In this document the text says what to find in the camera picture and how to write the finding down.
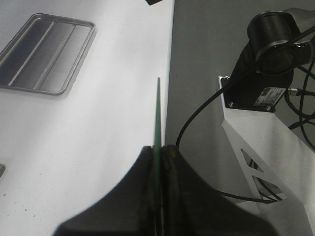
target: metal tray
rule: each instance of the metal tray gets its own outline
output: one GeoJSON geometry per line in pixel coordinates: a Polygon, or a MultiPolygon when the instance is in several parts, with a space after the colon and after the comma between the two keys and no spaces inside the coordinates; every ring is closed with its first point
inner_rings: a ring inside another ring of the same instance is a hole
{"type": "Polygon", "coordinates": [[[91,22],[34,14],[0,53],[0,87],[61,94],[92,40],[91,22]]]}

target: white table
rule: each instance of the white table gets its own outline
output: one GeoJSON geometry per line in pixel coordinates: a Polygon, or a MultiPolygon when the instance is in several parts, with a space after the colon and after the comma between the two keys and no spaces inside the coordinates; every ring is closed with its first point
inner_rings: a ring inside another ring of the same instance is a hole
{"type": "Polygon", "coordinates": [[[92,21],[73,86],[0,89],[0,236],[51,235],[108,193],[153,144],[157,77],[165,130],[174,0],[0,0],[0,50],[34,13],[92,21]]]}

